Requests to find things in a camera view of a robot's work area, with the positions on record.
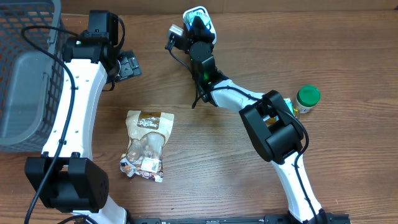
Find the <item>beige brown snack bag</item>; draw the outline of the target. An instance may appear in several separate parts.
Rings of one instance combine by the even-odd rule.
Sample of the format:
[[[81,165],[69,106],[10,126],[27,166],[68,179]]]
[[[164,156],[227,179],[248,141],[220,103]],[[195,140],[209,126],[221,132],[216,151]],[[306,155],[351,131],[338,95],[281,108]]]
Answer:
[[[172,133],[175,115],[164,112],[127,112],[127,151],[121,156],[120,170],[129,178],[140,176],[161,183],[163,148]]]

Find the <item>teal tissue pack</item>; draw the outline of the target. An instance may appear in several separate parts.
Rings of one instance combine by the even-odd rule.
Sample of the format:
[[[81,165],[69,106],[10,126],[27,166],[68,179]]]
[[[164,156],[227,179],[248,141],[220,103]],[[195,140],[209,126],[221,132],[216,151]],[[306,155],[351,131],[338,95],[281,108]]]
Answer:
[[[294,108],[292,104],[292,100],[290,98],[284,98],[285,104],[288,106],[291,113],[294,113]]]

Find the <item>green lidded cup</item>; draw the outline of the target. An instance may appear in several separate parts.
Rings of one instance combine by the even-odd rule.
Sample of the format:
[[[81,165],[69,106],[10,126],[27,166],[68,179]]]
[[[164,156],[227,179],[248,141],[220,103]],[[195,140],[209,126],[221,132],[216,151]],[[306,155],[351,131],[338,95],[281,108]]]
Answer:
[[[294,107],[300,113],[308,113],[320,100],[320,90],[313,85],[305,85],[297,92]]]

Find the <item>teal wet wipes pack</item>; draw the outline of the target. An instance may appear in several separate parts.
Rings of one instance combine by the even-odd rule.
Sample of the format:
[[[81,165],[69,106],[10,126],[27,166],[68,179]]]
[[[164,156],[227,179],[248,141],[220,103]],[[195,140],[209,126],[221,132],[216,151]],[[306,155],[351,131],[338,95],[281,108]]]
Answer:
[[[211,29],[211,19],[209,17],[209,14],[204,10],[204,8],[196,8],[192,9],[190,11],[186,11],[183,14],[183,21],[186,25],[189,27],[192,26],[194,18],[199,17],[202,22],[204,23],[205,27],[207,29]]]

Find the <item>yellow drink bottle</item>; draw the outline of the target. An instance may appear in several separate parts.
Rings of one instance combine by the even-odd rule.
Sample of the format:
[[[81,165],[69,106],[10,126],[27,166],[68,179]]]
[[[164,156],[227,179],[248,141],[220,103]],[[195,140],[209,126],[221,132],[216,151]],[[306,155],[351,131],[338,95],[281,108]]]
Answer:
[[[300,119],[300,111],[299,111],[297,108],[293,108],[293,112],[294,112],[295,117],[296,117],[297,119]],[[273,118],[269,117],[269,118],[265,121],[265,123],[266,123],[267,125],[272,125],[272,124],[276,123],[278,120],[279,120],[279,117],[278,117],[278,116],[275,116],[275,117],[273,117]]]

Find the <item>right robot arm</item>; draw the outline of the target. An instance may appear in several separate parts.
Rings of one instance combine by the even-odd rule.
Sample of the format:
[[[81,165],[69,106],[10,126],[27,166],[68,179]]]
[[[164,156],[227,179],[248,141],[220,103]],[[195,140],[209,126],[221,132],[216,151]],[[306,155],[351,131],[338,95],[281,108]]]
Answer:
[[[176,48],[189,55],[196,100],[238,113],[260,157],[271,162],[287,196],[292,223],[327,223],[303,165],[309,136],[278,91],[256,93],[237,86],[215,65],[210,20],[189,16]]]

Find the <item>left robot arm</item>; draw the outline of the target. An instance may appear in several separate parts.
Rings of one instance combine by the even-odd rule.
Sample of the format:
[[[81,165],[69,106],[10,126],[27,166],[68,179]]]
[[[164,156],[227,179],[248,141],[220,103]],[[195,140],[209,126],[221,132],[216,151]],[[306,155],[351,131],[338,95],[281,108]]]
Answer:
[[[64,78],[51,133],[41,155],[25,162],[34,201],[77,223],[131,223],[129,211],[109,196],[108,175],[93,162],[92,151],[105,85],[141,74],[134,52],[122,49],[125,33],[123,20],[105,10],[92,10],[82,33],[68,33],[61,56],[54,57]]]

